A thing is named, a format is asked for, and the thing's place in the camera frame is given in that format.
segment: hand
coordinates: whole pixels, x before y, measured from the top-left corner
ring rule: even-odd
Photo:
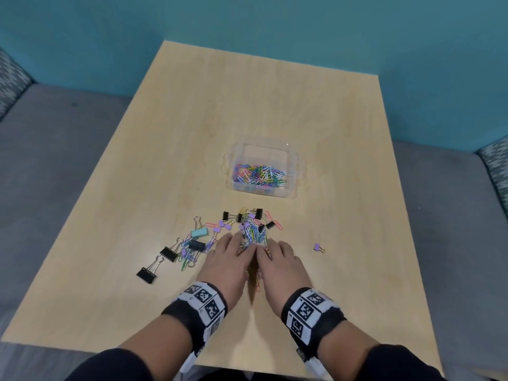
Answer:
[[[280,318],[289,297],[299,288],[311,288],[309,275],[303,263],[293,254],[293,248],[286,242],[268,239],[272,258],[263,246],[257,246],[256,255],[261,277],[265,286],[266,299],[273,312]]]
[[[196,278],[196,281],[209,282],[220,290],[228,304],[228,312],[242,296],[248,279],[246,270],[256,251],[256,245],[251,244],[238,255],[242,238],[241,232],[237,232],[234,236],[227,233],[220,238],[215,250],[207,253],[206,261]]]

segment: gray cushion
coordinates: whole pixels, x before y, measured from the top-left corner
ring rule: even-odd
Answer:
[[[487,166],[508,216],[508,136],[480,149],[478,153]]]
[[[508,359],[508,221],[478,155],[394,142],[443,362]]]
[[[32,85],[0,122],[4,312],[21,302],[129,102]]]
[[[29,74],[0,48],[0,120],[31,83]]]

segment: patterned cushion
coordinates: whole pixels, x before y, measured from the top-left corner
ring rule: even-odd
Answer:
[[[31,83],[29,74],[0,48],[0,120]]]
[[[487,166],[508,216],[508,136],[480,149],[478,153]]]

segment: plastic container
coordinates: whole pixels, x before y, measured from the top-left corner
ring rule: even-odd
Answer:
[[[297,154],[294,146],[272,138],[248,137],[235,144],[233,148],[231,182],[233,189],[271,197],[287,198],[293,196],[297,182]],[[243,165],[271,166],[285,171],[286,186],[267,187],[235,181],[238,170]]]

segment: table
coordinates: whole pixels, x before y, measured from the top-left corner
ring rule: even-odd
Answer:
[[[228,187],[244,135],[298,147],[295,198]],[[264,208],[314,287],[376,339],[441,368],[377,76],[164,42],[36,275],[4,341],[99,352],[192,283],[163,262],[193,217]],[[319,242],[325,254],[314,251]],[[263,288],[246,289],[198,364],[305,376]]]

